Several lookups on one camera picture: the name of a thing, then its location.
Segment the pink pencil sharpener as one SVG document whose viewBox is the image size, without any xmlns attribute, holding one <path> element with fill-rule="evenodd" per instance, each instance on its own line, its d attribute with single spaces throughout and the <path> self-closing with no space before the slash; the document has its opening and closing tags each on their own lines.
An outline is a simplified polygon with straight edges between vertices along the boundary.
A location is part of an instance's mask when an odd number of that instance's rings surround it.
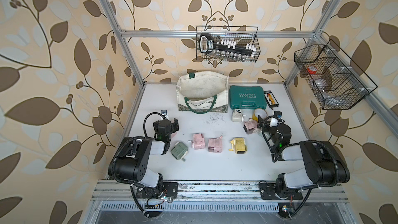
<svg viewBox="0 0 398 224">
<path fill-rule="evenodd" d="M 191 146 L 195 150 L 206 148 L 205 139 L 202 133 L 193 134 Z"/>
<path fill-rule="evenodd" d="M 208 151 L 209 152 L 214 152 L 214 153 L 221 153 L 222 150 L 223 150 L 222 138 L 223 138 L 223 136 L 220 136 L 218 138 L 210 138 L 208 140 Z"/>
<path fill-rule="evenodd" d="M 244 131 L 247 135 L 259 132 L 258 122 L 255 120 L 246 121 L 244 124 Z"/>
</svg>

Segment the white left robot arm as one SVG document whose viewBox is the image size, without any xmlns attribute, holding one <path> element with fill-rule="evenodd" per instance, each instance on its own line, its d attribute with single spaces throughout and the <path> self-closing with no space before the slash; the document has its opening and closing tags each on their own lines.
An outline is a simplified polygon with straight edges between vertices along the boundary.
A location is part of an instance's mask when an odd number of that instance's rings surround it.
<svg viewBox="0 0 398 224">
<path fill-rule="evenodd" d="M 110 162 L 109 177 L 129 185 L 136 206 L 147 218 L 155 216 L 149 209 L 171 203 L 177 197 L 178 183 L 165 182 L 161 173 L 148 168 L 150 156 L 169 151 L 172 135 L 177 131 L 178 119 L 170 121 L 162 113 L 149 113 L 143 121 L 144 135 L 123 138 Z"/>
</svg>

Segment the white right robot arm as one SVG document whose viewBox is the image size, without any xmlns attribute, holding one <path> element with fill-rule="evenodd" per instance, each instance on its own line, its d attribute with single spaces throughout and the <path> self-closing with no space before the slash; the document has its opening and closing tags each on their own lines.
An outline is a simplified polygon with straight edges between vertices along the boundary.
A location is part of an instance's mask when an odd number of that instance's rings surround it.
<svg viewBox="0 0 398 224">
<path fill-rule="evenodd" d="M 273 163 L 301 161 L 304 167 L 294 172 L 281 173 L 268 195 L 279 199 L 295 196 L 300 190 L 334 187 L 350 180 L 344 159 L 330 142 L 306 140 L 291 143 L 291 128 L 279 115 L 258 117 L 258 128 L 266 141 Z"/>
</svg>

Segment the cream pencil sharpener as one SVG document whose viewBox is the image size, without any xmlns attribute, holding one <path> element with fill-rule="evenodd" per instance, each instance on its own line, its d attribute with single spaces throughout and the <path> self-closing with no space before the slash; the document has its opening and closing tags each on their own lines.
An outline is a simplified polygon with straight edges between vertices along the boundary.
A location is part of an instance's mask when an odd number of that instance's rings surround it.
<svg viewBox="0 0 398 224">
<path fill-rule="evenodd" d="M 234 109 L 232 113 L 231 120 L 233 122 L 244 122 L 246 115 L 243 114 L 241 109 Z"/>
</svg>

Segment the yellow pencil sharpener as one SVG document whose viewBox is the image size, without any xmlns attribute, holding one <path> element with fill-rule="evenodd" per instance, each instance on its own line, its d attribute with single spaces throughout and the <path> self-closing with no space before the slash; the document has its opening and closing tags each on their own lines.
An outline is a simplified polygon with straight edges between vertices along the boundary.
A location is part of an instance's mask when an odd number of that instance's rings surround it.
<svg viewBox="0 0 398 224">
<path fill-rule="evenodd" d="M 230 141 L 231 148 L 229 151 L 233 151 L 236 154 L 245 154 L 247 152 L 247 146 L 244 138 L 234 138 Z"/>
</svg>

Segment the cream floral tote bag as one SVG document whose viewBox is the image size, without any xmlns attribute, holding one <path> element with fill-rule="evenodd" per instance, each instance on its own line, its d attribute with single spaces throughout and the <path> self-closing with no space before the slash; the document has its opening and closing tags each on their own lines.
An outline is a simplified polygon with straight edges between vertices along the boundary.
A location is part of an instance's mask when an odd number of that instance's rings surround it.
<svg viewBox="0 0 398 224">
<path fill-rule="evenodd" d="M 176 84 L 177 106 L 181 112 L 195 114 L 227 113 L 229 76 L 212 72 L 194 72 L 180 76 Z"/>
</svg>

